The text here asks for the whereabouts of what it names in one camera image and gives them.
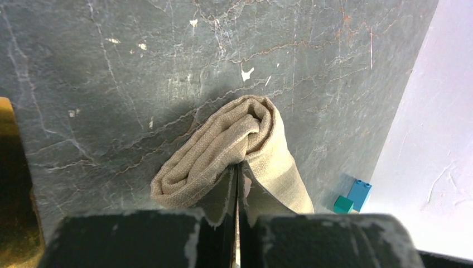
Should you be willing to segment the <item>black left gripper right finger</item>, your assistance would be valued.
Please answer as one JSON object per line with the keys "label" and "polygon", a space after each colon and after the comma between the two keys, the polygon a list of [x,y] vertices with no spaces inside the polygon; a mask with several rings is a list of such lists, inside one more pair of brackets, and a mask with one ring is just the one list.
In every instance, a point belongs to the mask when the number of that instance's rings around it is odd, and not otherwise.
{"label": "black left gripper right finger", "polygon": [[297,214],[238,165],[242,267],[422,267],[407,230],[386,214]]}

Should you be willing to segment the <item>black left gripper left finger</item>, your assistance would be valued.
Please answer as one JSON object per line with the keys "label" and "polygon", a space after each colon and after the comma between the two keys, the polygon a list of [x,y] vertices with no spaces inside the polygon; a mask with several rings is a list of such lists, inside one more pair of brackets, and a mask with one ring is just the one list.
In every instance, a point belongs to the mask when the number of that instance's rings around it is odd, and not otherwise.
{"label": "black left gripper left finger", "polygon": [[66,217],[39,267],[233,267],[238,168],[186,209]]}

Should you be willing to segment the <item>beige cloth napkin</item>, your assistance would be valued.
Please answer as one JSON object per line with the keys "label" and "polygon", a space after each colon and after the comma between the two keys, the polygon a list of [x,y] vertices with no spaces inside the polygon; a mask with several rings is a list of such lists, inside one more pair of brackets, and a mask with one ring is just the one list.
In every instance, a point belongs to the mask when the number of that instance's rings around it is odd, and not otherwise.
{"label": "beige cloth napkin", "polygon": [[298,214],[314,212],[275,104],[244,95],[222,106],[160,168],[151,198],[166,208],[196,204],[230,165],[247,162],[256,180]]}

